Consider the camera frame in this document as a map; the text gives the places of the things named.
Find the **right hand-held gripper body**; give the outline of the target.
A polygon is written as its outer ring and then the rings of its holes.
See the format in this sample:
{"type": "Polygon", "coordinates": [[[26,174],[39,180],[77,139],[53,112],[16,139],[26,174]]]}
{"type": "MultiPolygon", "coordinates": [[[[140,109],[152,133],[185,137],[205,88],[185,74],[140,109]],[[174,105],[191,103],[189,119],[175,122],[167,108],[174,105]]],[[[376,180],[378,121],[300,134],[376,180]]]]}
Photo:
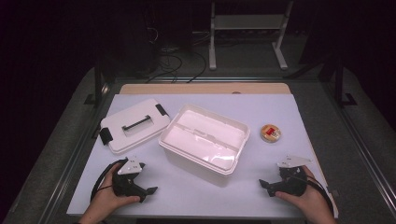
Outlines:
{"type": "Polygon", "coordinates": [[[307,185],[307,175],[303,167],[311,162],[307,158],[288,155],[276,164],[279,168],[281,181],[272,183],[270,188],[294,196],[303,195],[307,185]]]}

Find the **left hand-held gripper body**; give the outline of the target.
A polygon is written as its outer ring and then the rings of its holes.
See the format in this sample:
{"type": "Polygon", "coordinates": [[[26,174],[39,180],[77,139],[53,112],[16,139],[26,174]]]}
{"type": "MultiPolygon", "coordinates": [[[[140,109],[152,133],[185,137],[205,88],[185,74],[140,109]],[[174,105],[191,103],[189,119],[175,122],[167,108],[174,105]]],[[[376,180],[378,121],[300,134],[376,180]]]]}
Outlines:
{"type": "Polygon", "coordinates": [[[146,190],[136,185],[134,179],[142,172],[145,164],[137,159],[117,161],[118,168],[113,172],[113,191],[117,196],[142,196],[147,195],[146,190]]]}

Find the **round orange snack packet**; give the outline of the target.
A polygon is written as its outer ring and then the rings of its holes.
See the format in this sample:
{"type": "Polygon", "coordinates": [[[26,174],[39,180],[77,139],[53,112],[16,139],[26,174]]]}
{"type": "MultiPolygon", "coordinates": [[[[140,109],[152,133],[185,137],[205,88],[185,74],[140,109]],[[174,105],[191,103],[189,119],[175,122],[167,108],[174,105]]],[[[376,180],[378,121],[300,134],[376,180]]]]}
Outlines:
{"type": "Polygon", "coordinates": [[[267,143],[277,142],[282,135],[280,129],[273,124],[265,124],[261,128],[261,138],[267,143]]]}

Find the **person's left hand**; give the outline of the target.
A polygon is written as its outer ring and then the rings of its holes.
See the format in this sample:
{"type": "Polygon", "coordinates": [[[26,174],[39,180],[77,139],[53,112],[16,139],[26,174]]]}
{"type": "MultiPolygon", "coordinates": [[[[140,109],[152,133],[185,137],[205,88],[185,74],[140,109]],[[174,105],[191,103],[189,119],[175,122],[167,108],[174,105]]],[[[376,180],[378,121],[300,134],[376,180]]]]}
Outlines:
{"type": "Polygon", "coordinates": [[[102,217],[106,219],[117,209],[132,203],[138,203],[140,198],[138,196],[118,197],[115,195],[112,188],[112,175],[118,168],[115,164],[105,175],[99,190],[90,202],[90,205],[84,212],[83,216],[91,215],[94,217],[102,217]]]}

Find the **person's right hand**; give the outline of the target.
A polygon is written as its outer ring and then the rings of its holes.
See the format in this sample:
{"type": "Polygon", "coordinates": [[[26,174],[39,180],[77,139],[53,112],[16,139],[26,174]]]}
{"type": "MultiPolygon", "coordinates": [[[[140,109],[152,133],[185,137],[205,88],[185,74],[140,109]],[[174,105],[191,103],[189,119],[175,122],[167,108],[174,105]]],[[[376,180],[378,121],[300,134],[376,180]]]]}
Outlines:
{"type": "Polygon", "coordinates": [[[303,195],[294,196],[286,192],[277,191],[276,197],[295,205],[309,221],[320,217],[333,217],[325,198],[312,186],[307,186],[303,195]]]}

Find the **white table mat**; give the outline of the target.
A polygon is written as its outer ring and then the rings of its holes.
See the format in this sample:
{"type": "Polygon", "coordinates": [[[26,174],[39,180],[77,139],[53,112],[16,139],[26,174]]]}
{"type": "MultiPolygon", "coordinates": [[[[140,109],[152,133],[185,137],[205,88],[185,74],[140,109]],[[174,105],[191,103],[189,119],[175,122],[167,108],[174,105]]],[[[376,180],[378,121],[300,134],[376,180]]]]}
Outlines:
{"type": "Polygon", "coordinates": [[[129,151],[145,166],[136,182],[158,187],[142,203],[117,210],[134,218],[288,219],[300,218],[294,205],[270,197],[259,179],[280,181],[277,163],[288,155],[310,159],[324,184],[298,106],[290,94],[155,95],[170,115],[168,130],[129,151]],[[261,138],[265,124],[282,135],[261,138]]]}

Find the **white metal stand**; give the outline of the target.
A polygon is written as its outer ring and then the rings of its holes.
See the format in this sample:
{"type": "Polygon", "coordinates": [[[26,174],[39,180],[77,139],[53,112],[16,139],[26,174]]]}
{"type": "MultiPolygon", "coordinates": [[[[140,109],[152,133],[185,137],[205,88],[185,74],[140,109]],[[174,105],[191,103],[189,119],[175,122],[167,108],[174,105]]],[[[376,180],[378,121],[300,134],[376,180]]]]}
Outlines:
{"type": "Polygon", "coordinates": [[[261,15],[220,15],[216,13],[216,3],[211,3],[210,37],[208,45],[209,69],[217,69],[215,32],[232,30],[266,30],[278,31],[277,40],[272,43],[281,70],[287,70],[288,65],[281,50],[283,38],[290,19],[294,0],[287,0],[285,11],[282,14],[261,15]]]}

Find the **black metal post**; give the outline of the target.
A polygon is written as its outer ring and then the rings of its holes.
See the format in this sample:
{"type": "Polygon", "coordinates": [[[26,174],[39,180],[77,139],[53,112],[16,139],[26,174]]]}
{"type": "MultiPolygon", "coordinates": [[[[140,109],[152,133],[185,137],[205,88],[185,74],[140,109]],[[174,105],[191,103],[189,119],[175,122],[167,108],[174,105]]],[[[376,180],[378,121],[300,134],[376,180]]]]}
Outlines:
{"type": "Polygon", "coordinates": [[[335,72],[334,72],[334,100],[343,108],[347,105],[356,105],[354,97],[350,93],[343,93],[344,83],[344,66],[342,60],[337,58],[335,60],[335,72]]]}
{"type": "Polygon", "coordinates": [[[94,92],[86,97],[84,104],[98,107],[106,92],[104,90],[104,87],[106,86],[106,78],[104,77],[104,62],[102,59],[99,59],[93,68],[93,80],[94,92]]]}

